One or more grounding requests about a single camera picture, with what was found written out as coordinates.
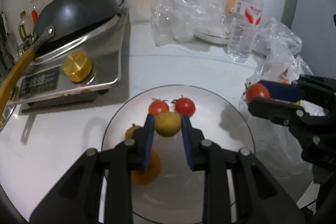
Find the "red cherry tomato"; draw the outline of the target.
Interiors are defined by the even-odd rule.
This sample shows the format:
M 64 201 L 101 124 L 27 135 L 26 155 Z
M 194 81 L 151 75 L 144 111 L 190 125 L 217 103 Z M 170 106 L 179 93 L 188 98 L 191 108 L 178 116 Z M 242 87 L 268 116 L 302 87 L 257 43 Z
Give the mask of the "red cherry tomato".
M 271 99 L 270 92 L 264 85 L 260 83 L 253 84 L 249 86 L 245 92 L 246 104 L 249 105 L 249 103 L 252 102 L 255 98 L 269 100 Z
M 148 107 L 148 113 L 157 116 L 161 113 L 169 111 L 169 105 L 167 104 L 167 100 L 161 100 L 158 98 L 152 98 L 151 104 Z
M 195 113 L 196 106 L 190 98 L 181 96 L 178 99 L 172 100 L 171 103 L 174 105 L 174 111 L 181 116 L 187 115 L 190 118 Z

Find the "large orange mandarin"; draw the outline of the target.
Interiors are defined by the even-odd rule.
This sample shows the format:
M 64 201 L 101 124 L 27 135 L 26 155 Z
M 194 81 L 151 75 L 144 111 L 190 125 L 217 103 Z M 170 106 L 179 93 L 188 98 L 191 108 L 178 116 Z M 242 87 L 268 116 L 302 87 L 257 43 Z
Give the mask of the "large orange mandarin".
M 161 171 L 161 160 L 155 149 L 151 149 L 149 164 L 145 170 L 131 171 L 131 183 L 133 185 L 147 185 L 153 182 Z

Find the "small green-yellow fruit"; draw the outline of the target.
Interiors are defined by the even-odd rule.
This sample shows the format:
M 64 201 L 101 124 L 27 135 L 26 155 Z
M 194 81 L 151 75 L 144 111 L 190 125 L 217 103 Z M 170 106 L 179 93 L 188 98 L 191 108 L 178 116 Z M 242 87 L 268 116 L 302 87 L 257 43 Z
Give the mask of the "small green-yellow fruit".
M 126 132 L 125 132 L 125 139 L 132 138 L 134 131 L 136 129 L 139 129 L 139 128 L 141 128 L 140 125 L 137 125 L 137 124 L 133 123 L 132 126 L 126 130 Z

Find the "yellow-green round fruit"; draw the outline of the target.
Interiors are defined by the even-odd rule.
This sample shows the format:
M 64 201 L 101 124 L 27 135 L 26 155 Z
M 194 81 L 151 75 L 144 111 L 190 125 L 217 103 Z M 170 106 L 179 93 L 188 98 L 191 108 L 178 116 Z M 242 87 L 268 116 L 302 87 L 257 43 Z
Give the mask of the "yellow-green round fruit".
M 181 129 L 181 117 L 178 113 L 166 111 L 155 118 L 155 130 L 164 138 L 173 137 Z

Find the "clear plastic bag front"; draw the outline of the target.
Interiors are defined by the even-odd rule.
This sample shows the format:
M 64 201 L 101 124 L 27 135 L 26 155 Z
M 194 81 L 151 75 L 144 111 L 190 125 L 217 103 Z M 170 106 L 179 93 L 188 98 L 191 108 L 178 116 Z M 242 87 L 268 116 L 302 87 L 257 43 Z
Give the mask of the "clear plastic bag front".
M 247 88 L 260 80 L 290 84 L 300 75 L 313 74 L 299 55 L 302 50 L 301 38 L 275 18 L 259 28 L 253 50 L 264 55 L 265 59 L 257 66 L 253 75 L 246 79 Z

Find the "clear plastic bag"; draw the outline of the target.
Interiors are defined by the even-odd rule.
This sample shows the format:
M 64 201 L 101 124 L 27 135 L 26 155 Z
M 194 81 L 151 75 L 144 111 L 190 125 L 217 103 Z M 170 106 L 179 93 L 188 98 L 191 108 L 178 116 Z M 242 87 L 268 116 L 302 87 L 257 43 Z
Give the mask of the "clear plastic bag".
M 151 33 L 160 47 L 200 38 L 220 43 L 226 34 L 226 0 L 155 0 L 151 15 Z
M 313 74 L 299 55 L 302 50 L 301 38 L 275 18 L 259 28 L 253 50 L 264 55 L 265 59 L 257 66 L 253 75 L 246 79 L 247 88 L 260 80 L 290 84 L 300 75 Z

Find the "clear water bottle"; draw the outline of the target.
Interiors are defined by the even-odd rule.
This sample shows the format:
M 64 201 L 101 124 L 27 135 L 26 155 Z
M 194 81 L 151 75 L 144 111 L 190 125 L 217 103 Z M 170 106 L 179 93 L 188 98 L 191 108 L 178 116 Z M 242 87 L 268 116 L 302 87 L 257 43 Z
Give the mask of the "clear water bottle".
M 227 54 L 233 61 L 244 63 L 250 56 L 263 7 L 263 0 L 235 0 L 231 37 L 227 46 Z

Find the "steel pot lid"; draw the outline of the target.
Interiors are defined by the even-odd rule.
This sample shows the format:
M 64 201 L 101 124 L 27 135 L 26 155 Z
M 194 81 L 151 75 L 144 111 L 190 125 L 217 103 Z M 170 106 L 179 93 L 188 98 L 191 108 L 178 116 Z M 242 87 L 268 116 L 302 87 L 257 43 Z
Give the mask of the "steel pot lid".
M 0 131 L 3 130 L 5 125 L 7 124 L 8 120 L 10 119 L 11 115 L 13 114 L 16 106 L 7 106 L 3 110 L 3 113 L 1 115 L 1 120 L 0 120 Z

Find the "gold cooker knob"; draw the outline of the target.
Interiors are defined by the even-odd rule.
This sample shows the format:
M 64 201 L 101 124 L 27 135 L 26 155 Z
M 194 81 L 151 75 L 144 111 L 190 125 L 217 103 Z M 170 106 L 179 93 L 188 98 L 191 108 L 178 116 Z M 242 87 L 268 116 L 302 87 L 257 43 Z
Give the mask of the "gold cooker knob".
M 63 63 L 63 72 L 73 83 L 85 80 L 91 73 L 92 68 L 92 61 L 83 50 L 70 53 Z

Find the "steel induction cooker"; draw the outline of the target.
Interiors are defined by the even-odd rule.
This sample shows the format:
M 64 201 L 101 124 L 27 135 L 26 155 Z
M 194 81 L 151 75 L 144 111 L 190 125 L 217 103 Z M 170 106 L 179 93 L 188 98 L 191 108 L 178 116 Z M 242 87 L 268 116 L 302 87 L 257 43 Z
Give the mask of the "steel induction cooker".
M 92 95 L 116 86 L 121 80 L 122 44 L 126 37 L 129 9 L 36 58 L 18 80 L 7 105 L 30 104 L 77 95 Z

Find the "clear plastic bag back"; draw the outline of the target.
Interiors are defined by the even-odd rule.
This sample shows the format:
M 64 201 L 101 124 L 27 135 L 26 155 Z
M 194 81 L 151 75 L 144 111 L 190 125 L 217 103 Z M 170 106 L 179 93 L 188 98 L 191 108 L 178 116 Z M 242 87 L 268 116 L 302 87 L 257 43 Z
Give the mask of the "clear plastic bag back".
M 200 38 L 220 43 L 226 34 L 226 0 L 155 0 L 151 15 L 151 33 L 160 47 Z

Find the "oil bottle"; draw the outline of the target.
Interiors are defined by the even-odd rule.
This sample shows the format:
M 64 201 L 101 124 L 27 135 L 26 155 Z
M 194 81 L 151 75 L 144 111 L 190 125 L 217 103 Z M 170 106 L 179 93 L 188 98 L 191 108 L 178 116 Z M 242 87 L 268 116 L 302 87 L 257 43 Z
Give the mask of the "oil bottle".
M 27 15 L 25 11 L 20 13 L 21 21 L 18 25 L 19 36 L 21 37 L 22 42 L 25 42 L 27 39 L 31 38 L 33 35 L 34 25 L 31 18 Z

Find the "black wok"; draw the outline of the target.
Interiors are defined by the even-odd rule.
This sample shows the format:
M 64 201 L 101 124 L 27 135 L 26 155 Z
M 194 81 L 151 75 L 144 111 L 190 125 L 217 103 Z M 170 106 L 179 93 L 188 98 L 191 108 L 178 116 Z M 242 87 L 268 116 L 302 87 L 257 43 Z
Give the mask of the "black wok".
M 115 0 L 54 0 L 39 15 L 34 34 L 41 36 L 45 28 L 52 25 L 55 36 L 43 43 L 37 56 L 64 46 L 120 14 Z

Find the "red label sauce bottle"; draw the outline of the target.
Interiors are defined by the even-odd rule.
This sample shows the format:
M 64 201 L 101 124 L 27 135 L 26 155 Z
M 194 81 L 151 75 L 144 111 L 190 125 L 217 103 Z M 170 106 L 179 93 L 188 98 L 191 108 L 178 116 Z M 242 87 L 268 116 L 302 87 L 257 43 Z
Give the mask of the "red label sauce bottle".
M 37 23 L 38 17 L 46 7 L 46 4 L 41 0 L 30 0 L 28 16 L 30 17 L 33 25 Z

